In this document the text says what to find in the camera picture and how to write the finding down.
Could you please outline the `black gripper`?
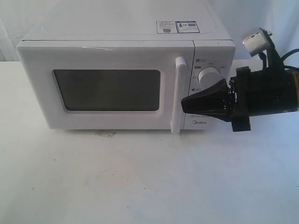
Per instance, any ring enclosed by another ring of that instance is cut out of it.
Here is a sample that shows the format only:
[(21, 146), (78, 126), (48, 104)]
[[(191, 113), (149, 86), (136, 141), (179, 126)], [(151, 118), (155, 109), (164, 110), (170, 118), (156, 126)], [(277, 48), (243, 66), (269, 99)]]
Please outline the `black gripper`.
[(199, 92), (181, 100), (186, 114), (205, 115), (231, 123), (233, 132), (250, 131), (246, 102), (246, 88), (251, 70), (248, 66), (236, 69), (236, 75), (228, 81), (221, 79), (208, 93)]

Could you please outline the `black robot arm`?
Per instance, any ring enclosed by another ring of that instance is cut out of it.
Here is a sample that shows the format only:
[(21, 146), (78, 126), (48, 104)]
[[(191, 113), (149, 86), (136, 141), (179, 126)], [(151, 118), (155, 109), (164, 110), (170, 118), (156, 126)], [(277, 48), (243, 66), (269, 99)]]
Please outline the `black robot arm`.
[(222, 79), (213, 86), (185, 97), (181, 101), (187, 114), (206, 115), (232, 125), (234, 132), (251, 130), (250, 118), (299, 110), (299, 69), (284, 61), (297, 53), (283, 56), (275, 51), (260, 53), (268, 67), (251, 71), (248, 66), (236, 69), (229, 81)]

